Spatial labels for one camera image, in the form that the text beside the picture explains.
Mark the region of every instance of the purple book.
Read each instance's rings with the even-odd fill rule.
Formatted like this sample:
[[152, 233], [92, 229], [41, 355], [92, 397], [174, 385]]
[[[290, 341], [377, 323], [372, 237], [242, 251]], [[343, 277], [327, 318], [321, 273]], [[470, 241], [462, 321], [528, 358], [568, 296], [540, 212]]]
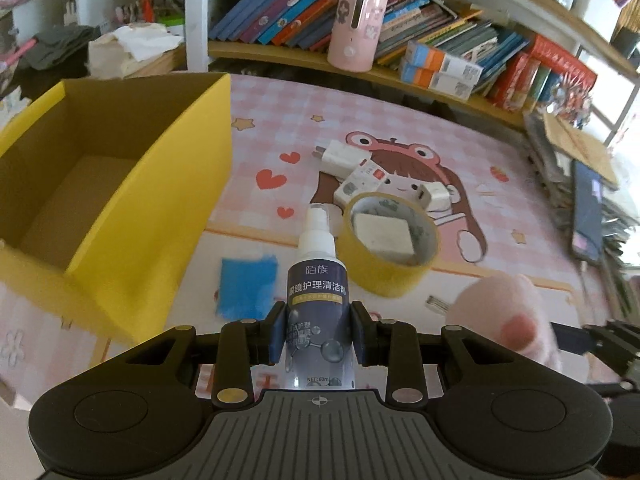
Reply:
[[258, 37], [281, 15], [286, 12], [287, 2], [289, 0], [276, 0], [262, 16], [256, 18], [256, 20], [245, 30], [240, 36], [240, 41], [243, 43], [253, 43]]

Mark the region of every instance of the crosshair logo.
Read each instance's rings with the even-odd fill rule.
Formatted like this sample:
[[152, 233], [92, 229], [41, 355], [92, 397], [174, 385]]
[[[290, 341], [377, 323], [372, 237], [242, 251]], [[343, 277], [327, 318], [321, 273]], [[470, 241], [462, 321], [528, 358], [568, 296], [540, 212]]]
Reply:
[[330, 402], [329, 399], [323, 396], [317, 396], [311, 399], [311, 402], [316, 406], [324, 406], [326, 403]]

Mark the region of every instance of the purple bottle label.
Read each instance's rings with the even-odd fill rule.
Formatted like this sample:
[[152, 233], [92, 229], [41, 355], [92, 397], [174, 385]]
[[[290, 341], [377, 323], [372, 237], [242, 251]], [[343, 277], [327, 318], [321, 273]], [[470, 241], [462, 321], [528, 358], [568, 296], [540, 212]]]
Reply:
[[331, 260], [289, 269], [287, 387], [352, 388], [353, 358], [347, 272]]

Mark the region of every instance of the red heart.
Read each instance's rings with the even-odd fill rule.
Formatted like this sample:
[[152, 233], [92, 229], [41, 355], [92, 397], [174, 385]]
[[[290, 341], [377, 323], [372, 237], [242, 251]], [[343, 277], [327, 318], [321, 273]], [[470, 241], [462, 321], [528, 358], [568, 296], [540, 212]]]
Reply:
[[275, 189], [287, 183], [284, 175], [274, 175], [271, 170], [260, 170], [255, 175], [255, 181], [260, 189]]
[[280, 160], [289, 164], [297, 164], [300, 162], [300, 154], [298, 152], [281, 153]]
[[293, 213], [295, 213], [295, 211], [293, 211], [293, 209], [290, 208], [290, 207], [279, 207], [278, 208], [278, 216], [280, 218], [289, 218], [290, 216], [293, 216]]

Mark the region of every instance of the spray bottle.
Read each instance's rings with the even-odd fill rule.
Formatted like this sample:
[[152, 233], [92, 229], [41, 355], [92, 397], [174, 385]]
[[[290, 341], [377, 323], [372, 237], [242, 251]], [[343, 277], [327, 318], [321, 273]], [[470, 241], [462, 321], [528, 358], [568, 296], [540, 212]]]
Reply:
[[312, 204], [287, 280], [288, 389], [354, 387], [349, 289], [324, 206]]

